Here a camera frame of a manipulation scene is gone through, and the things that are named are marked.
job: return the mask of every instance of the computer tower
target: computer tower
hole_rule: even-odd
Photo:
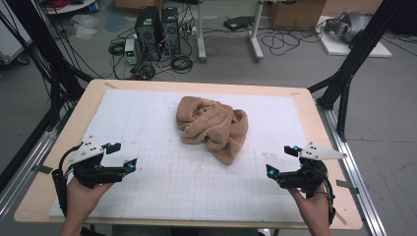
[[[161,13],[165,51],[171,54],[180,53],[180,34],[178,28],[178,9],[174,7],[162,8]]]
[[[162,24],[157,7],[144,6],[140,9],[135,23],[135,31],[140,44],[160,44]]]

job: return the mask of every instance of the person's arm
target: person's arm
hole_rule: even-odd
[[[79,236],[84,222],[97,206],[101,196],[110,189],[112,184],[96,185],[93,189],[80,184],[74,177],[68,185],[67,216],[60,236]]]
[[[294,198],[310,233],[313,236],[329,236],[328,196],[325,186],[319,186],[310,199],[305,199],[296,189],[289,189],[288,192]]]

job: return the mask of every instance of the floor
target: floor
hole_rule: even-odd
[[[77,14],[89,12],[82,10]],[[104,77],[112,73],[111,55],[107,50],[110,40],[130,29],[134,21],[128,18],[126,22],[122,21],[124,26],[117,31],[109,29],[109,21],[115,17],[111,4],[93,16],[100,19],[99,33],[91,39],[71,35],[70,41],[89,66]],[[63,16],[65,26],[71,17],[70,14]],[[225,30],[222,26],[224,20],[207,19],[205,28]],[[268,26],[267,19],[262,19],[262,26]],[[259,39],[269,31],[260,29]],[[413,151],[417,142],[417,109],[413,108],[417,103],[417,44],[398,39],[390,41],[414,55],[382,40],[392,57],[369,58],[356,74],[351,85],[346,139],[387,235],[416,235],[417,206],[413,200],[417,198],[417,182],[412,180],[417,171],[417,152]],[[197,59],[195,40],[190,42],[193,46],[190,56],[194,61],[192,71],[187,74],[162,72],[152,78],[153,81],[307,88],[334,74],[345,58],[327,56],[319,42],[301,42],[297,48],[281,56],[273,55],[261,43],[265,59],[256,63],[246,34],[218,32],[206,34],[208,61],[202,64]],[[266,38],[265,42],[270,43],[270,39]],[[95,77],[87,66],[82,65],[82,68]],[[119,77],[126,77],[129,69],[122,59],[115,71]],[[15,63],[3,68],[0,71],[0,90],[0,171],[3,171],[47,111],[49,101],[33,63],[28,66]],[[322,91],[318,91],[313,96],[318,98],[321,94]],[[14,220],[14,210],[21,197],[7,215],[3,215],[0,232],[16,236],[57,235],[60,225],[26,224]],[[103,233],[111,232],[108,226],[97,228]],[[365,228],[353,232],[334,230],[332,234],[368,235]],[[309,234],[305,230],[281,230],[279,235]]]

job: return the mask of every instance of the crumpled towel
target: crumpled towel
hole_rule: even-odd
[[[233,162],[248,133],[245,111],[201,97],[184,96],[177,108],[176,122],[184,131],[184,144],[207,141],[208,151],[226,165]]]

